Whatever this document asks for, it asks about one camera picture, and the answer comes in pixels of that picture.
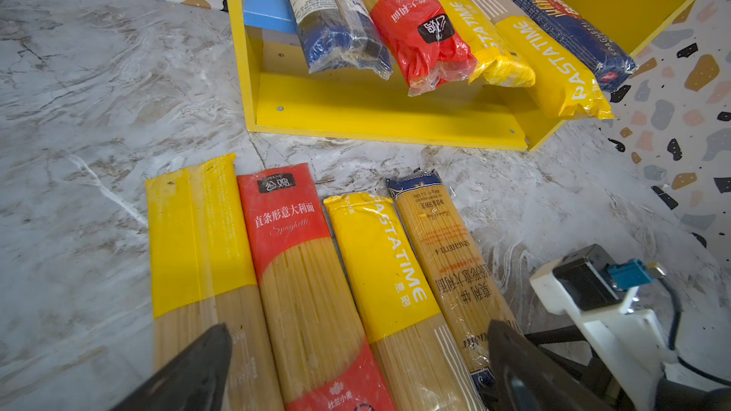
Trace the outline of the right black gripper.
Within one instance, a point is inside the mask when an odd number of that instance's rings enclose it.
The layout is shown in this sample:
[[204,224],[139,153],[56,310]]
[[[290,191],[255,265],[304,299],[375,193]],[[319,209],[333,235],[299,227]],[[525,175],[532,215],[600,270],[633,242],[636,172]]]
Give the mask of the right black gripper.
[[[525,338],[538,346],[555,363],[561,365],[569,375],[583,386],[601,397],[615,410],[634,410],[635,407],[612,376],[605,363],[594,349],[587,365],[562,357],[544,348],[545,344],[585,342],[586,338],[575,325],[561,327],[525,335]],[[729,410],[730,389],[719,388],[711,391],[685,386],[661,378],[655,392],[655,410]]]

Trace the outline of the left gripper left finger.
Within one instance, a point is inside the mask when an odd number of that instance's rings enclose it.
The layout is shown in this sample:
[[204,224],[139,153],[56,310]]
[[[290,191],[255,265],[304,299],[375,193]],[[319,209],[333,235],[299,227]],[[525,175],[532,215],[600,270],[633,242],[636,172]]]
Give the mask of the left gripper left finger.
[[220,410],[232,356],[228,327],[210,327],[115,410]]

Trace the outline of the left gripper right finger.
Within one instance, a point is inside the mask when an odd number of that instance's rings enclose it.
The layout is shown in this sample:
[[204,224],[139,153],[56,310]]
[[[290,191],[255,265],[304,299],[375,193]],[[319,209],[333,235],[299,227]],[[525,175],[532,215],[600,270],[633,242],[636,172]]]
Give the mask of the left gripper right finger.
[[488,347],[497,396],[492,410],[610,408],[508,323],[490,324]]

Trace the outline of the blue yellow spaghetti bag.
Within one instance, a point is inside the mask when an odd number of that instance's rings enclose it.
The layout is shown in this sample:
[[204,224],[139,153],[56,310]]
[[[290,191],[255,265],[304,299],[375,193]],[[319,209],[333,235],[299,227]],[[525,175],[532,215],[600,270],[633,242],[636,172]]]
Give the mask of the blue yellow spaghetti bag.
[[386,185],[469,376],[493,409],[488,329],[501,321],[520,331],[517,320],[438,173],[417,171]]

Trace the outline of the yellow clear spaghetti bag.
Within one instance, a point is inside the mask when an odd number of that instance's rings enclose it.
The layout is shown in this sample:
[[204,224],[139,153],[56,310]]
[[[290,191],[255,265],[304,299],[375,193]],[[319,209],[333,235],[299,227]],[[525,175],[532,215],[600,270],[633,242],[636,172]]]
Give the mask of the yellow clear spaghetti bag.
[[232,154],[146,182],[154,365],[230,331],[226,410],[282,410]]

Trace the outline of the yellow Pastatime bag large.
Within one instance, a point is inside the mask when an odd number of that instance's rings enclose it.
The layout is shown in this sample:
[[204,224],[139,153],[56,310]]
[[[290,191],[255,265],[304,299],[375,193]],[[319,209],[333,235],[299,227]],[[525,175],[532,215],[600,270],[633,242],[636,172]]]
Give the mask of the yellow Pastatime bag large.
[[481,80],[504,88],[530,88],[536,74],[525,57],[502,37],[488,16],[472,0],[438,0],[456,32],[476,58],[470,83]]

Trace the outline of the blue Barilla spaghetti box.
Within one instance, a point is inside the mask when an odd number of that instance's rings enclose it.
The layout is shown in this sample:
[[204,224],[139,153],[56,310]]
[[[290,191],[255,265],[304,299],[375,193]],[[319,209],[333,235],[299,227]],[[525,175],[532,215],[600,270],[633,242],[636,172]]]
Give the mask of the blue Barilla spaghetti box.
[[638,69],[616,42],[563,0],[512,0],[595,75],[602,91],[614,92]]

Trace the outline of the red yellow spaghetti bag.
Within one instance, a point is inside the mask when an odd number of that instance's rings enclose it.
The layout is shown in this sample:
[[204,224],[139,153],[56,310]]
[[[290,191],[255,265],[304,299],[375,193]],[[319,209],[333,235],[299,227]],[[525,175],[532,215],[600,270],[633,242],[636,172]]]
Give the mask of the red yellow spaghetti bag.
[[438,0],[363,0],[409,95],[464,81],[477,60]]

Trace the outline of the clear label spaghetti bag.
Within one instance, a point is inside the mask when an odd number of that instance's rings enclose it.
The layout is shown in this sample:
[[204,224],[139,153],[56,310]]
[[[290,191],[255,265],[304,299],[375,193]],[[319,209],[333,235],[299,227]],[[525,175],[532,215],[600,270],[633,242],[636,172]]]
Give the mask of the clear label spaghetti bag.
[[363,0],[287,0],[311,74],[355,68],[388,80],[388,48]]

